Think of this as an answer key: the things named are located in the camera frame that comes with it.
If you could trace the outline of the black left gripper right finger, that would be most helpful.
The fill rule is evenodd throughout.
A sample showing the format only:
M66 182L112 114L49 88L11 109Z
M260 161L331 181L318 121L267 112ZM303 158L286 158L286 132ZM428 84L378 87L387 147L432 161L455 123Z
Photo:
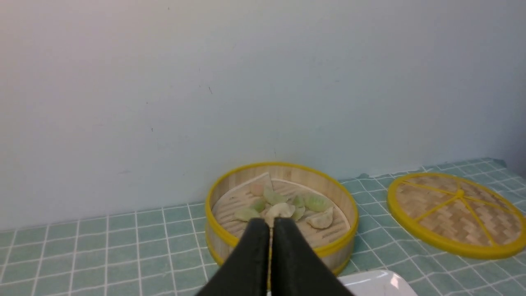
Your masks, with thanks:
M271 247L273 296L352 296L327 268L290 218L276 218Z

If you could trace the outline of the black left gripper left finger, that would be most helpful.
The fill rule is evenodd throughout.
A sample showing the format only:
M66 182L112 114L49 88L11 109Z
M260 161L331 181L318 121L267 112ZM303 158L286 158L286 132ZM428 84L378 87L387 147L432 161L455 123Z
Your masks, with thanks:
M251 219L231 255L197 295L267 295L269 249L270 228L262 218Z

